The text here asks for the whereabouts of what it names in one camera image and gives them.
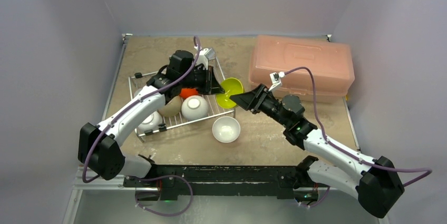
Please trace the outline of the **white orange bowl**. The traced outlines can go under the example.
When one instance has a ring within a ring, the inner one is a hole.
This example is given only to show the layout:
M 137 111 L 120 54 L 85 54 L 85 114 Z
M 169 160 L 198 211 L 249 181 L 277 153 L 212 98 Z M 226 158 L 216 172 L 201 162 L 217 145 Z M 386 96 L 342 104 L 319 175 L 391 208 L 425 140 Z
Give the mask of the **white orange bowl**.
M 182 103 L 181 113 L 187 121 L 203 119 L 208 116 L 208 112 L 208 102 L 201 96 L 191 96 Z

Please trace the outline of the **yellow green bowl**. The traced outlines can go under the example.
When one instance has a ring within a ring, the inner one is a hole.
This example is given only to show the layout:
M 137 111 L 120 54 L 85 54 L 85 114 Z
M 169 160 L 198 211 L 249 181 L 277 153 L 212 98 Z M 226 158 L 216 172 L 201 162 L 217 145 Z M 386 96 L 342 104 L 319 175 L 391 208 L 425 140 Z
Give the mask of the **yellow green bowl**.
M 217 94 L 217 104 L 224 109 L 232 109 L 237 104 L 230 99 L 232 95 L 244 93 L 244 87 L 242 82 L 234 77 L 230 77 L 221 82 L 221 87 L 224 89 L 224 94 Z

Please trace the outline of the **plain white bowl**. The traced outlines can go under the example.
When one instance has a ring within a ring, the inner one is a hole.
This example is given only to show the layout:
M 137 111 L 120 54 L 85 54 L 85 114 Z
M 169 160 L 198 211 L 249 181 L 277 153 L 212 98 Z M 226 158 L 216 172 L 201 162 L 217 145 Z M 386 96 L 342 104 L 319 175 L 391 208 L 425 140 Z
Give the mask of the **plain white bowl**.
M 146 119 L 144 119 L 140 125 L 138 125 L 137 130 L 139 130 L 141 133 L 148 130 L 157 130 L 159 128 L 159 124 L 161 124 L 162 122 L 163 117 L 158 111 L 155 111 Z

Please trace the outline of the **cream white bowl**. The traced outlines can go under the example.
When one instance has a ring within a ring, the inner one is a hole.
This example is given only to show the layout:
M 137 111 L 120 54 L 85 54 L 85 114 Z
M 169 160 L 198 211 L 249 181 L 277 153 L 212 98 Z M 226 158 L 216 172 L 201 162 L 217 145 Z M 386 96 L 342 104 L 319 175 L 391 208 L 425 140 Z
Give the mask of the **cream white bowl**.
M 182 98 L 180 96 L 175 96 L 170 100 L 165 106 L 158 110 L 158 113 L 163 117 L 173 117 L 181 112 Z

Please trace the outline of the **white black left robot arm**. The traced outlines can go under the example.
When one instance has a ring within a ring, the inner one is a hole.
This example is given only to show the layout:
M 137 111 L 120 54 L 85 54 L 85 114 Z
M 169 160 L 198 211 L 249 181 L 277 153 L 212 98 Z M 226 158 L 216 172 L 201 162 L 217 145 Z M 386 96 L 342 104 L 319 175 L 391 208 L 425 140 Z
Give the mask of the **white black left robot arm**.
M 177 50 L 124 107 L 109 118 L 97 123 L 86 123 L 80 129 L 78 160 L 99 177 L 111 180 L 118 174 L 136 177 L 145 187 L 157 181 L 149 158 L 126 156 L 120 147 L 127 137 L 150 115 L 169 103 L 182 89 L 195 89 L 201 95 L 223 94 L 224 89 L 208 65 L 208 48 L 189 51 Z

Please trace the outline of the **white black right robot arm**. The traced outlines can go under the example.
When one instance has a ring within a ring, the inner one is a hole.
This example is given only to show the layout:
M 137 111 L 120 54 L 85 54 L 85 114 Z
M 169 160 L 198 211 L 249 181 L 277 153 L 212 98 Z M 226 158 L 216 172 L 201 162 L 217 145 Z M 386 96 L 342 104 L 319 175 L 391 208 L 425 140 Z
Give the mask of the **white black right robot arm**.
M 277 99 L 263 84 L 230 99 L 253 114 L 264 113 L 284 127 L 286 140 L 329 161 L 314 160 L 297 169 L 297 181 L 307 186 L 323 183 L 356 198 L 371 215 L 384 218 L 405 189 L 393 162 L 356 152 L 327 136 L 304 117 L 299 97 L 286 95 Z

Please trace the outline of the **small white bowl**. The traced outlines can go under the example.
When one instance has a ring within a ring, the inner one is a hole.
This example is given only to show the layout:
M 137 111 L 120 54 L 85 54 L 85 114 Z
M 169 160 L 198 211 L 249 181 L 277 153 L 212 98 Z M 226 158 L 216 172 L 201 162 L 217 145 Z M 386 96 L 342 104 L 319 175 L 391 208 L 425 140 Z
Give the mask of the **small white bowl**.
M 241 133 L 240 123 L 233 117 L 222 116 L 213 123 L 212 135 L 221 143 L 236 141 Z

